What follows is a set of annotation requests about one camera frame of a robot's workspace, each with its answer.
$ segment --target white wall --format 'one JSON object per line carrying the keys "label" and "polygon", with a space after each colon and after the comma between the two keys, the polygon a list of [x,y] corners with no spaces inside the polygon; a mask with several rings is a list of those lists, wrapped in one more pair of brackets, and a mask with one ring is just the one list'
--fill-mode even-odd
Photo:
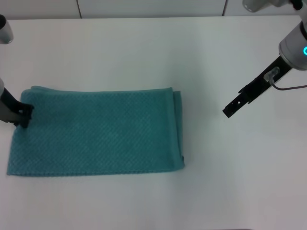
{"label": "white wall", "polygon": [[222,16],[225,0],[79,0],[83,18]]}
{"label": "white wall", "polygon": [[7,19],[80,18],[76,0],[0,0]]}

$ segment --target towel fold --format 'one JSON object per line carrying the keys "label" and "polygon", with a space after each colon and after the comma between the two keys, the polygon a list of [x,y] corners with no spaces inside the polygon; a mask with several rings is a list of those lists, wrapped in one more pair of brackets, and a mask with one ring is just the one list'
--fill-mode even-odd
{"label": "towel fold", "polygon": [[180,92],[65,92],[32,87],[34,110],[16,128],[8,175],[170,172],[184,167]]}

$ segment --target textured fabric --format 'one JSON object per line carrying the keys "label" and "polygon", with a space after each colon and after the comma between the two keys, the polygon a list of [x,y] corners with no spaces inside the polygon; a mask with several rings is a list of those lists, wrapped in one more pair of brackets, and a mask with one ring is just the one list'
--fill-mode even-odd
{"label": "textured fabric", "polygon": [[170,172],[184,167],[180,92],[65,92],[32,87],[35,108],[17,127],[8,175]]}

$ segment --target folded towel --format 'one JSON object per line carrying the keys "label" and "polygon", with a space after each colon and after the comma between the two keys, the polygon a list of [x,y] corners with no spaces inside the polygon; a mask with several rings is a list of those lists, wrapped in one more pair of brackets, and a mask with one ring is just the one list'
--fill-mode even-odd
{"label": "folded towel", "polygon": [[14,132],[7,174],[74,176],[184,167],[180,92],[65,92],[34,86],[34,110]]}

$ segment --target towel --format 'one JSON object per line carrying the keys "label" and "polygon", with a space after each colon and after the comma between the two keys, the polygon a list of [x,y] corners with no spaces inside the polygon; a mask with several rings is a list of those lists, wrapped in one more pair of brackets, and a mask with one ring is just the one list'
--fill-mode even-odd
{"label": "towel", "polygon": [[29,127],[12,138],[7,174],[77,176],[184,167],[180,92],[66,92],[34,86]]}

